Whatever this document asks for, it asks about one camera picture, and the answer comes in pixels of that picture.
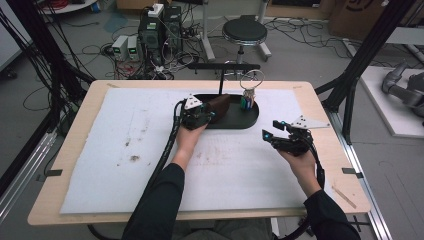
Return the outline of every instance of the black tape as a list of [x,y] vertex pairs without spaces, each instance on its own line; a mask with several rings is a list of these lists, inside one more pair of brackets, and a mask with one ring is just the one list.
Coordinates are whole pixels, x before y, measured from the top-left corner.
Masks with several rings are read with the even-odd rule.
[[344,174],[355,174],[357,178],[364,178],[364,174],[355,172],[353,168],[342,168]]
[[56,170],[48,170],[46,172],[46,177],[57,177],[62,175],[62,169],[56,169]]

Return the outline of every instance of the floor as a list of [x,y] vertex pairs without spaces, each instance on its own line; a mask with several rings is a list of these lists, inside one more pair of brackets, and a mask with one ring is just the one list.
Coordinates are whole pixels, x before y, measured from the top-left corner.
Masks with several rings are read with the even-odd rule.
[[[110,61],[96,53],[100,46],[111,43],[120,34],[135,34],[138,27],[138,15],[122,13],[109,9],[99,14],[88,10],[61,15],[66,23],[63,30],[73,50],[86,68],[97,79],[112,79],[113,71]],[[209,20],[212,49],[217,62],[235,59],[237,47],[220,37],[220,27],[225,18],[216,17]],[[329,36],[325,22],[300,22],[286,19],[278,22],[281,31],[272,29],[266,44],[272,52],[267,62],[256,48],[245,49],[245,61],[261,65],[267,81],[308,81],[314,87],[338,77],[349,64],[350,57],[346,48],[338,40],[326,39]],[[306,39],[314,42],[308,46],[301,43]],[[64,53],[69,53],[64,44],[58,41]],[[423,68],[408,52],[399,45],[386,45],[376,56],[372,65],[394,66],[406,59],[410,66]],[[25,57],[18,57],[11,66],[18,73],[17,79],[0,80],[0,174],[19,153],[22,146],[32,135],[35,128],[47,113],[40,110],[47,106],[47,91],[37,89],[42,84]],[[215,80],[214,71],[194,71],[183,69],[174,74],[175,79],[210,79]],[[325,99],[327,94],[319,96]],[[420,187],[424,180],[423,139],[392,137],[380,115],[376,111],[362,85],[357,86],[352,121],[352,142],[356,154],[364,169],[365,176],[372,188],[383,217],[393,239],[420,239],[424,235],[424,190]],[[43,183],[37,181],[48,161],[60,147],[63,137],[59,137],[37,170],[32,181],[25,188],[14,207],[0,225],[0,239],[96,239],[86,226],[33,227],[27,223],[27,216]],[[368,222],[366,216],[355,216],[359,222]],[[281,236],[296,228],[298,218],[279,218]],[[209,222],[193,222],[193,227],[207,226]],[[105,236],[119,238],[124,224],[100,224],[96,228]],[[362,239],[375,239],[369,226],[360,226]],[[301,239],[313,239],[304,235]]]

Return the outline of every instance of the person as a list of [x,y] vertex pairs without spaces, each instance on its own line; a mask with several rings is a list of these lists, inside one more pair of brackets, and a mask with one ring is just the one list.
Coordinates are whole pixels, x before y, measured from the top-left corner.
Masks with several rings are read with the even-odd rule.
[[[123,240],[173,239],[185,171],[205,128],[206,125],[195,130],[188,130],[183,126],[179,128],[177,151],[171,163],[159,174],[146,201],[139,203],[132,213],[122,235]],[[317,239],[360,239],[342,209],[319,186],[315,178],[315,159],[312,153],[308,151],[294,157],[284,151],[278,152],[289,163],[307,196],[304,205]],[[182,239],[273,239],[269,219],[217,222],[215,231],[188,232]]]

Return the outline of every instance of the white power adapter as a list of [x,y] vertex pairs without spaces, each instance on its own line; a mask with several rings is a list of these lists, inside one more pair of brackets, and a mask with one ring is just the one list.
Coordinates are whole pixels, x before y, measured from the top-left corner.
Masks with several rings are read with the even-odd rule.
[[149,11],[147,15],[149,17],[159,17],[160,13],[163,11],[163,4],[155,3],[153,5],[153,11]]

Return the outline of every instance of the black stool seat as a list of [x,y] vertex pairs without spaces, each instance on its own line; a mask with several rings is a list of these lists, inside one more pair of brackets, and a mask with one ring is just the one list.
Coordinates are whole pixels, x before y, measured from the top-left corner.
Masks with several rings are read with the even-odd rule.
[[222,34],[235,44],[259,45],[265,41],[267,29],[255,20],[238,18],[226,22],[222,27]]

